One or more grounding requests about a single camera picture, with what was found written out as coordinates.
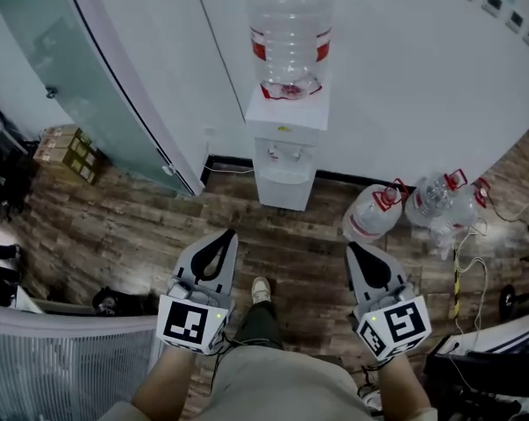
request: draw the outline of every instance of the white wall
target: white wall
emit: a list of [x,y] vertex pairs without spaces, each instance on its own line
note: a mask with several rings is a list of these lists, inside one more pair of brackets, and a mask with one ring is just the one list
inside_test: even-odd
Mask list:
[[[244,0],[203,0],[243,110],[255,82]],[[529,128],[529,47],[482,0],[335,0],[329,131],[318,168],[412,184],[474,179]],[[529,22],[529,0],[517,0]],[[249,156],[215,120],[221,153]]]
[[46,128],[73,123],[55,100],[46,98],[34,73],[0,13],[0,110],[28,139]]
[[199,0],[103,0],[120,42],[155,109],[190,166],[208,153],[242,156],[214,135],[244,129]]

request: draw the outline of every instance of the wooden floor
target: wooden floor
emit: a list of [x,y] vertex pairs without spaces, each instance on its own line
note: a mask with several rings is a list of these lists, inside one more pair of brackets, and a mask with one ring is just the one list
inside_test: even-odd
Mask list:
[[[529,199],[529,133],[485,177],[504,214]],[[239,234],[239,256],[232,295],[239,309],[232,328],[250,304],[255,276],[269,278],[285,345],[293,351],[332,354],[361,382],[364,346],[350,331],[347,315],[355,302],[347,288],[345,240],[340,220],[361,188],[317,179],[305,212],[263,207],[252,174],[212,173],[196,198],[178,196],[115,168],[94,187],[56,180],[40,172],[27,207],[6,228],[25,251],[24,285],[35,296],[52,294],[74,303],[90,303],[101,286],[130,292],[162,293],[176,258],[206,233],[232,227]],[[489,268],[483,327],[497,322],[500,289],[514,283],[529,290],[529,253],[522,224],[483,213],[488,236],[465,245],[463,264],[477,255]],[[433,335],[411,352],[421,369],[425,354],[443,336],[456,332],[452,321],[452,259],[432,253],[426,232],[412,230],[404,217],[377,245],[403,264],[409,280],[426,298]],[[473,328],[484,273],[476,265],[461,279],[461,325]],[[185,417],[206,404],[213,359],[202,358],[190,387]]]

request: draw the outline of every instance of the glass door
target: glass door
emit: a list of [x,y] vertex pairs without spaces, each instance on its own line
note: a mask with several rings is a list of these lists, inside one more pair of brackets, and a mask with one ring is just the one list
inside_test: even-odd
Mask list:
[[0,0],[0,11],[44,83],[44,98],[55,98],[114,165],[191,194],[179,174],[165,172],[168,162],[118,93],[68,0]]

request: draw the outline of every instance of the black baseboard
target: black baseboard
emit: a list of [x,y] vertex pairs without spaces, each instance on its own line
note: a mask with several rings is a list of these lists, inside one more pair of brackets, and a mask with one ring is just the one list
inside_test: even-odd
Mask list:
[[[234,165],[236,167],[253,168],[253,162],[250,159],[234,158],[231,156],[209,156],[207,162],[205,163],[205,166],[207,168],[204,169],[201,178],[204,185],[207,184],[208,179],[210,178],[211,171],[208,170],[208,168],[213,168],[214,164]],[[372,184],[382,184],[384,186],[391,184],[391,182],[379,179],[366,178],[363,176],[345,175],[343,173],[327,172],[325,170],[317,170],[315,177],[320,179],[329,179],[332,181],[348,182],[350,184],[355,184],[363,187],[367,187]],[[406,188],[408,189],[409,194],[411,194],[416,187],[406,186]]]

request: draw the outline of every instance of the sneaker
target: sneaker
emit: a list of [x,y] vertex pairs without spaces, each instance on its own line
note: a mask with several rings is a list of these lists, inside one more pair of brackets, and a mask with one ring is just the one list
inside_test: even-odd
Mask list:
[[257,277],[253,282],[253,304],[270,302],[270,282],[265,277]]

